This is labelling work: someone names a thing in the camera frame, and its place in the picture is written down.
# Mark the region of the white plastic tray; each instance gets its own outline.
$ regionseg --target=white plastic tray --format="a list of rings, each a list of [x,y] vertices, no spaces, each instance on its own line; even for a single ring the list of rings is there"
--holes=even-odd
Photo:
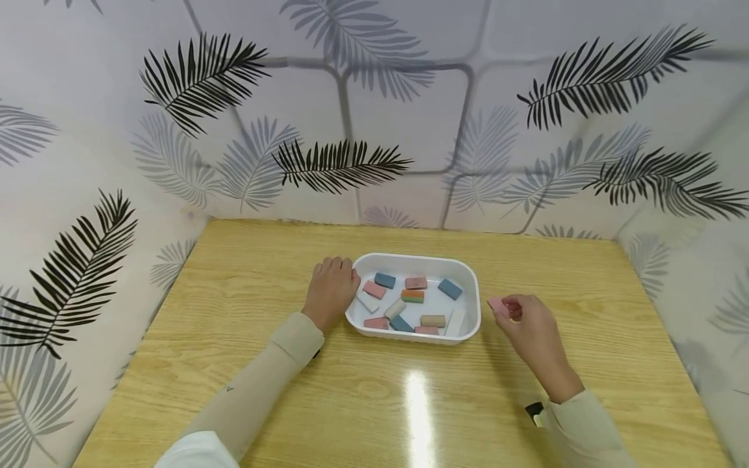
[[[354,268],[357,269],[359,276],[362,278],[359,291],[367,281],[375,280],[375,273],[385,273],[396,278],[395,287],[387,290],[380,301],[380,308],[374,314],[370,314],[358,299],[354,299],[346,311],[346,319],[362,335],[422,343],[458,344],[466,341],[479,330],[479,325],[481,325],[479,282],[476,280],[476,274],[473,273],[473,270],[462,261],[415,255],[371,253],[359,257],[354,262]],[[425,276],[428,287],[425,292],[424,303],[407,304],[401,317],[409,325],[416,327],[419,325],[419,318],[424,314],[445,315],[449,322],[453,309],[463,309],[466,311],[466,317],[457,336],[445,336],[444,328],[440,328],[439,335],[423,335],[398,332],[394,329],[383,330],[364,327],[364,320],[384,315],[390,304],[401,296],[401,291],[405,288],[405,279],[411,276]],[[463,294],[458,300],[451,299],[447,294],[437,289],[437,286],[445,278],[463,290]]]

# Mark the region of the pink chalk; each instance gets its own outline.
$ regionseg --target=pink chalk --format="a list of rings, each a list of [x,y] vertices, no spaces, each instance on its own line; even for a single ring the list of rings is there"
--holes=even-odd
[[[414,333],[424,333],[425,335],[439,335],[440,329],[435,326],[418,326],[413,329]]]
[[[426,289],[426,278],[423,276],[406,278],[406,289]]]
[[[385,288],[380,285],[376,285],[371,281],[367,281],[367,283],[364,285],[364,288],[362,288],[362,291],[366,292],[370,296],[377,297],[378,299],[382,299],[382,296],[384,296],[387,292]]]
[[[369,318],[367,320],[364,320],[365,328],[378,328],[387,330],[389,328],[389,325],[390,322],[389,320],[387,320],[387,317]]]
[[[510,309],[505,306],[501,297],[492,297],[486,301],[486,303],[491,307],[491,310],[493,310],[495,314],[502,314],[504,318],[510,318]]]

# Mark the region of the blue chalk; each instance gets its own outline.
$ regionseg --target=blue chalk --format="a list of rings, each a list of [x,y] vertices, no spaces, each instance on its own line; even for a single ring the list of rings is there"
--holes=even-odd
[[[390,326],[399,332],[409,332],[413,333],[413,328],[411,328],[411,325],[408,324],[407,321],[403,320],[403,317],[400,315],[396,315],[395,317],[390,319]]]
[[[458,286],[455,286],[450,280],[443,279],[439,286],[437,286],[440,291],[444,292],[448,296],[452,298],[452,300],[458,299],[461,294],[463,294],[463,290],[460,289]]]
[[[377,273],[374,275],[374,283],[382,286],[383,288],[393,289],[395,287],[395,276],[386,275],[385,273]]]

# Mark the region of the wooden table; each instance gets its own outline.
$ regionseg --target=wooden table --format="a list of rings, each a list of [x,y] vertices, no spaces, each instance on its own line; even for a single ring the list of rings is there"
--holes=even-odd
[[[152,467],[300,309],[312,266],[327,255],[367,252],[462,260],[484,299],[537,294],[641,466],[728,466],[614,242],[222,220],[201,236],[75,467]],[[482,313],[479,333],[454,347],[366,338],[341,323],[242,466],[559,466],[522,408],[539,395],[535,381],[486,305]]]

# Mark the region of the white chalk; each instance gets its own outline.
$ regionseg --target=white chalk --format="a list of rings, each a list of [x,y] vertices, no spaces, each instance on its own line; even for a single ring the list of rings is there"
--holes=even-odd
[[[380,309],[380,301],[376,300],[374,297],[370,296],[364,291],[359,291],[359,293],[357,294],[357,299],[364,305],[364,307],[369,311],[370,314],[374,314],[377,310]]]
[[[466,317],[466,311],[463,309],[453,309],[450,314],[450,322],[445,329],[445,336],[460,336],[463,328],[463,321]]]
[[[387,310],[385,311],[385,317],[393,319],[395,317],[398,317],[404,310],[406,310],[406,303],[398,298],[390,307],[387,308]]]

